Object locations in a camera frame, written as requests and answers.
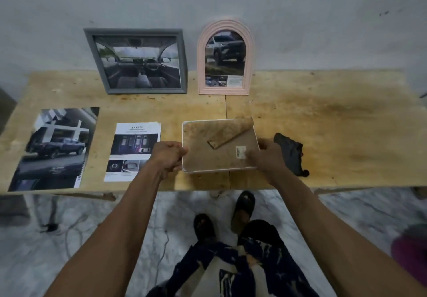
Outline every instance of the gray picture frame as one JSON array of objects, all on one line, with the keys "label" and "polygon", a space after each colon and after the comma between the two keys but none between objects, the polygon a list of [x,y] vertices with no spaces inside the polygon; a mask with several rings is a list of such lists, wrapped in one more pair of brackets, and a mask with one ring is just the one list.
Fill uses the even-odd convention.
[{"label": "gray picture frame", "polygon": [[[104,84],[105,91],[109,95],[115,94],[186,94],[188,84],[187,58],[185,56],[184,37],[182,29],[120,29],[120,28],[84,28],[86,39],[88,40],[93,58]],[[94,36],[175,36],[178,48],[178,63],[180,88],[127,88],[115,89],[110,87],[109,80],[104,70],[104,64],[98,52]]]}]

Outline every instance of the black sandal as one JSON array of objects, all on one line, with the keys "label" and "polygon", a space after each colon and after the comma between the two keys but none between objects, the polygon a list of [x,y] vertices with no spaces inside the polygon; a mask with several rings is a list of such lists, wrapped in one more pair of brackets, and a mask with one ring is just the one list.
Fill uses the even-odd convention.
[{"label": "black sandal", "polygon": [[206,214],[198,214],[194,219],[194,231],[200,243],[216,241],[215,229],[211,219]]},{"label": "black sandal", "polygon": [[255,208],[255,196],[252,192],[245,190],[238,197],[238,200],[236,202],[236,207],[234,208],[234,213],[232,216],[232,224],[231,224],[232,232],[238,234],[238,232],[240,232],[240,230],[238,230],[238,227],[241,227],[241,224],[239,226],[238,224],[236,224],[236,221],[234,220],[235,214],[239,210],[243,210],[249,215],[249,218],[251,218],[252,213],[254,212],[254,208]]}]

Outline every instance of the forearm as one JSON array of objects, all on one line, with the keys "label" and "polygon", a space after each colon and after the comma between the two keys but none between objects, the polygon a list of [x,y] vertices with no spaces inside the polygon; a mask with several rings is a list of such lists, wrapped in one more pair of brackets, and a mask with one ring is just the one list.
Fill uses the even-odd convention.
[{"label": "forearm", "polygon": [[161,169],[150,161],[120,203],[67,262],[45,296],[124,296],[151,215]]},{"label": "forearm", "polygon": [[287,168],[273,182],[339,296],[425,296],[393,259],[326,208]]}]

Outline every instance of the wooden tabletop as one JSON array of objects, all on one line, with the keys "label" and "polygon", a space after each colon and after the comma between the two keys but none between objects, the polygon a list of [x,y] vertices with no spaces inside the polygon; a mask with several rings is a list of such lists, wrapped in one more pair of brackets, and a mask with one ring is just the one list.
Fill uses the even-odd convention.
[{"label": "wooden tabletop", "polygon": [[[80,188],[40,193],[119,192],[104,182],[116,123],[161,123],[161,140],[181,140],[184,121],[252,116],[258,137],[276,132],[304,144],[302,180],[314,188],[426,186],[427,111],[399,71],[260,71],[249,96],[107,95],[96,71],[33,73],[0,137],[0,194],[41,109],[100,107]],[[160,190],[267,188],[257,171],[172,174]]]}]

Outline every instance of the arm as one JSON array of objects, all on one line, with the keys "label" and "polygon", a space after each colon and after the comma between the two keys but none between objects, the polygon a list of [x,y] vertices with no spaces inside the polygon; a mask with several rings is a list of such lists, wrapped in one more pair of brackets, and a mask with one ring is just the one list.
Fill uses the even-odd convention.
[{"label": "arm", "polygon": [[120,203],[60,271],[45,297],[124,296],[144,241],[157,189],[187,151],[159,142]]},{"label": "arm", "polygon": [[277,188],[308,247],[338,296],[426,296],[391,257],[339,219],[284,164],[280,146],[260,140],[249,152]]}]

